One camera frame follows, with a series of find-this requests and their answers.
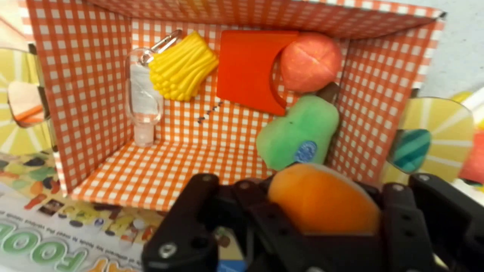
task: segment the green toy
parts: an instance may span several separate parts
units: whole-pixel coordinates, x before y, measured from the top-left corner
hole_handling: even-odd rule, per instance
[[[283,118],[257,136],[257,153],[275,171],[295,162],[324,163],[339,124],[337,109],[316,95],[304,95]]]

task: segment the orange checkered paper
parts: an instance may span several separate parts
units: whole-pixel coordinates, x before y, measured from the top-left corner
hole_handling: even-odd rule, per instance
[[[328,162],[375,183],[443,27],[440,11],[365,0],[29,0],[29,9],[64,189],[83,201],[157,210],[168,210],[197,172],[218,174],[224,185],[271,175],[256,136],[274,117],[216,98],[213,73],[195,100],[165,101],[157,144],[136,148],[124,114],[123,61],[130,49],[150,47],[176,29],[200,33],[216,55],[222,30],[334,36],[345,65],[337,77],[342,126]],[[298,97],[280,85],[278,73],[274,83],[291,107]]]

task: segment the red ball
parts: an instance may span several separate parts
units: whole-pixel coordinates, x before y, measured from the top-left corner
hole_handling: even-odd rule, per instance
[[[281,55],[283,83],[295,92],[316,92],[342,68],[337,44],[325,35],[303,33]]]

